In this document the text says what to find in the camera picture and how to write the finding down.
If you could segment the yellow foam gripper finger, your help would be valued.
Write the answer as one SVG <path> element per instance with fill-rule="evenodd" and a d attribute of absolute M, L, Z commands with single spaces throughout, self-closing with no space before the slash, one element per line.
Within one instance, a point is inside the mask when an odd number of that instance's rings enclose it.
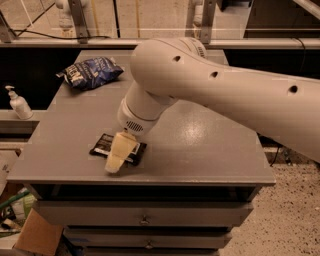
<path fill-rule="evenodd" d="M 117 173 L 137 144 L 134 135 L 127 131 L 117 132 L 111 144 L 105 170 L 108 173 Z"/>

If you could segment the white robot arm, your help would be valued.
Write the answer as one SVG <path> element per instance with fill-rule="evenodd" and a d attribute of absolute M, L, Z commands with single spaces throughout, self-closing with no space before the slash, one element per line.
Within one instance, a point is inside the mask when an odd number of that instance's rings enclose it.
<path fill-rule="evenodd" d="M 121 101 L 123 128 L 105 169 L 116 173 L 161 114 L 179 100 L 197 103 L 320 161 L 320 83 L 316 79 L 211 62 L 194 38 L 156 38 L 137 45 L 133 83 Z"/>

